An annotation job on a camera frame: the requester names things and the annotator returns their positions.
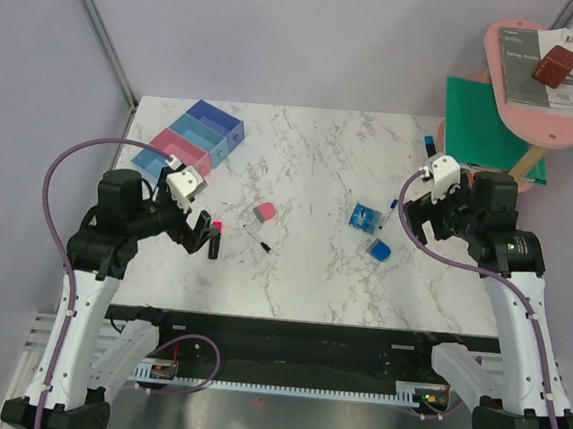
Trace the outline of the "pink bin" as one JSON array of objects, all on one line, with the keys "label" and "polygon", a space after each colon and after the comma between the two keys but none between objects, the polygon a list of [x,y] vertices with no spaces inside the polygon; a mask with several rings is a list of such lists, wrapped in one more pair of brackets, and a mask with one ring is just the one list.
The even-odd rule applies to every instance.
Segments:
[{"label": "pink bin", "polygon": [[212,171],[212,161],[208,152],[190,143],[170,129],[164,129],[150,144],[168,155],[174,155],[187,166],[194,166],[203,176]]}]

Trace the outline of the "light blue bin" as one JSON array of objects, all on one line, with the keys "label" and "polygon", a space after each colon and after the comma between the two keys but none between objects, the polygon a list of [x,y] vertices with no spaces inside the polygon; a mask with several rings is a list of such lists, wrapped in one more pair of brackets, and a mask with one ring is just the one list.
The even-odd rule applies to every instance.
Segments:
[{"label": "light blue bin", "polygon": [[174,121],[169,128],[197,148],[206,151],[210,156],[212,168],[218,167],[230,153],[226,136],[187,113]]},{"label": "light blue bin", "polygon": [[133,157],[132,164],[138,169],[142,177],[154,184],[158,182],[161,170],[166,166],[167,160],[158,153],[142,149]]}]

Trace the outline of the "purple bin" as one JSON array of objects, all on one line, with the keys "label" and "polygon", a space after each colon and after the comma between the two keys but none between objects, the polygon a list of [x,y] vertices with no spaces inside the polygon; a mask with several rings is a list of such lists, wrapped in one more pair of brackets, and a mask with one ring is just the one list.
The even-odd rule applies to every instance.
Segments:
[{"label": "purple bin", "polygon": [[229,152],[232,152],[245,139],[245,128],[242,120],[222,111],[204,100],[198,100],[186,110],[188,116],[193,117],[200,123],[228,140]]}]

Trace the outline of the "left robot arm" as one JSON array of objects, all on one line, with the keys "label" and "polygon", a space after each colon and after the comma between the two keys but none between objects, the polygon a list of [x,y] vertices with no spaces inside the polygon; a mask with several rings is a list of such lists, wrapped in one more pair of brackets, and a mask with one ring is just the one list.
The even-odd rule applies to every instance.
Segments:
[{"label": "left robot arm", "polygon": [[68,261],[60,306],[36,374],[21,397],[7,400],[2,421],[14,429],[106,429],[111,403],[125,380],[149,354],[162,357],[174,347],[174,332],[161,311],[143,310],[125,323],[103,355],[99,333],[138,243],[165,234],[188,253],[218,235],[201,211],[188,224],[191,203],[207,185],[193,167],[165,169],[153,193],[139,172],[106,172],[97,204],[68,240]]}]

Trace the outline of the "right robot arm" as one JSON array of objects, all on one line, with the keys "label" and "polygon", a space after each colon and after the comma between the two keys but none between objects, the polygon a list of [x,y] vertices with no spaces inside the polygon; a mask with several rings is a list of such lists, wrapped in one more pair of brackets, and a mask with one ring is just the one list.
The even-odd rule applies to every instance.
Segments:
[{"label": "right robot arm", "polygon": [[400,222],[415,246],[436,261],[482,279],[497,324],[502,379],[487,373],[463,344],[413,354],[413,372],[444,378],[471,412],[473,429],[573,429],[573,412],[553,354],[545,314],[539,239],[517,229],[517,183],[479,172],[468,181],[457,164],[422,166],[431,190],[401,200]]}]

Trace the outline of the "blue-capped white pen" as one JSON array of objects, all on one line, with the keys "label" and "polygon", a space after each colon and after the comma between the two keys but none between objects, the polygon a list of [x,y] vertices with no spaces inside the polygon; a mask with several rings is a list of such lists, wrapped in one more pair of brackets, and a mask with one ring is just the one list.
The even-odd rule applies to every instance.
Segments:
[{"label": "blue-capped white pen", "polygon": [[395,208],[397,207],[398,204],[398,200],[394,199],[391,204],[390,207],[388,208],[388,210],[383,214],[382,218],[380,219],[379,222],[379,229],[383,230],[387,224],[387,222],[389,221],[389,219],[391,218],[391,216],[393,215],[393,212],[395,210]]}]

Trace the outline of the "blue eraser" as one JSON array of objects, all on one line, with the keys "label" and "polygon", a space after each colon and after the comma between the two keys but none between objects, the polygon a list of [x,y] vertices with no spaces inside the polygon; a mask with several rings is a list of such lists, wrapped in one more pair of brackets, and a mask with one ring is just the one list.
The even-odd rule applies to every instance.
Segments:
[{"label": "blue eraser", "polygon": [[367,253],[372,258],[376,259],[376,261],[384,262],[390,257],[392,251],[387,244],[376,238],[373,242],[370,243],[369,247],[367,248]]}]

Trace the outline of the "pink eraser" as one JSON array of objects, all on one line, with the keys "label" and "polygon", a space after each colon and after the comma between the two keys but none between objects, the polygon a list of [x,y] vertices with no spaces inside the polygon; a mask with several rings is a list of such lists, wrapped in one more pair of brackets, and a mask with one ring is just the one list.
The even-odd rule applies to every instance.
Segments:
[{"label": "pink eraser", "polygon": [[263,224],[271,220],[277,214],[276,207],[270,202],[257,205],[253,209],[253,212],[255,218]]}]

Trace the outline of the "black-capped white pen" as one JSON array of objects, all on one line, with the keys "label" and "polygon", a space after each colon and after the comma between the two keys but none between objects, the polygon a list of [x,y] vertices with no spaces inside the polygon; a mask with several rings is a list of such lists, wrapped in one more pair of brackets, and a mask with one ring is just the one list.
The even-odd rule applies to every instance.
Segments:
[{"label": "black-capped white pen", "polygon": [[248,225],[244,225],[243,229],[249,233],[249,235],[253,238],[253,240],[255,240],[259,244],[259,246],[264,250],[264,252],[270,253],[271,246],[266,241],[264,241],[264,239],[261,236],[259,236],[259,233],[257,231],[253,230],[252,227]]}]

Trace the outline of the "green folder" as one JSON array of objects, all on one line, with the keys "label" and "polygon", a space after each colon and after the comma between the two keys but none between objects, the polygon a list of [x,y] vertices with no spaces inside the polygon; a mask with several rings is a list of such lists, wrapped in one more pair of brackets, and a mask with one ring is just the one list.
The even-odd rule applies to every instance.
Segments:
[{"label": "green folder", "polygon": [[509,173],[528,151],[498,114],[492,85],[449,77],[444,147],[463,168]]}]

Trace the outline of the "pink two-tier stand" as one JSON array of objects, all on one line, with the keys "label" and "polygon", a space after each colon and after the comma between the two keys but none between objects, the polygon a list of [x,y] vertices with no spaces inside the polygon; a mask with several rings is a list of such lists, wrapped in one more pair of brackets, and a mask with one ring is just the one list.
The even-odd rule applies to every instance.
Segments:
[{"label": "pink two-tier stand", "polygon": [[482,74],[469,75],[465,80],[492,85],[500,119],[513,134],[529,144],[527,153],[513,168],[512,173],[518,174],[519,167],[530,169],[532,164],[541,161],[549,150],[561,150],[573,146],[573,118],[556,116],[543,110],[513,107],[505,102],[504,73],[500,64],[499,45],[499,30],[503,27],[544,30],[542,25],[522,19],[505,19],[493,23],[483,39],[488,60],[487,68]]}]

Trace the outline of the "grey setup guide booklet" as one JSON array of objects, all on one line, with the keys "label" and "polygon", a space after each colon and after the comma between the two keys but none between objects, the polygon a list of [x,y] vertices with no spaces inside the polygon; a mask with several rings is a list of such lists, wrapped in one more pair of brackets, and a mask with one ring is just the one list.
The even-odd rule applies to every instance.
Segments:
[{"label": "grey setup guide booklet", "polygon": [[512,105],[548,107],[546,86],[532,77],[541,61],[538,31],[501,27],[498,36],[505,101]]}]

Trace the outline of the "dark red card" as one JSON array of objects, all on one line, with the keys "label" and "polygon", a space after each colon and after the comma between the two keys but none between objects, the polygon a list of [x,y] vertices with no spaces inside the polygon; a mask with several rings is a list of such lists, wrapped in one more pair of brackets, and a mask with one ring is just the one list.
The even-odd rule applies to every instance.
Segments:
[{"label": "dark red card", "polygon": [[557,88],[573,70],[573,52],[563,46],[555,45],[541,59],[532,73],[535,81],[550,88]]}]

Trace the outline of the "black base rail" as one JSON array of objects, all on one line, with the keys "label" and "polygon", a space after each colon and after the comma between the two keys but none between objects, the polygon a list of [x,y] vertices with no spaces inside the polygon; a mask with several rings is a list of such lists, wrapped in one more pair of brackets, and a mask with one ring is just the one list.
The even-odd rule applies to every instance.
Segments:
[{"label": "black base rail", "polygon": [[396,381],[445,385],[430,359],[433,347],[449,342],[480,357],[484,370],[497,380],[503,373],[495,338],[158,312],[144,306],[110,306],[106,316],[121,322],[138,316],[150,319],[160,327],[161,343],[186,333],[201,334],[203,341],[181,340],[159,355],[176,358],[184,376],[203,380],[213,375],[222,381],[370,392],[393,390]]}]

